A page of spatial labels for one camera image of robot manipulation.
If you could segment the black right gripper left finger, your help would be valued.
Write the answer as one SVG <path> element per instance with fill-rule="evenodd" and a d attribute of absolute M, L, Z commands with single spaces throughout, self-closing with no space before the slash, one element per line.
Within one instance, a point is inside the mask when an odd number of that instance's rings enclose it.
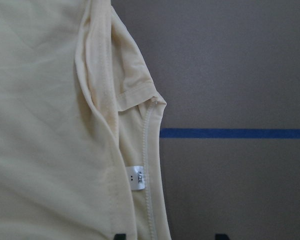
<path fill-rule="evenodd" d="M 113 237 L 113 240 L 126 240 L 127 235 L 125 233 L 116 233 Z"/>

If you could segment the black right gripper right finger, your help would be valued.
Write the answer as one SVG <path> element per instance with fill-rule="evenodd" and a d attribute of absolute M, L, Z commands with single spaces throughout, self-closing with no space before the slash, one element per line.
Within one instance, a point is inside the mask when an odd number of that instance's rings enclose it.
<path fill-rule="evenodd" d="M 225 233 L 216 233 L 214 240 L 230 240 L 229 236 Z"/>

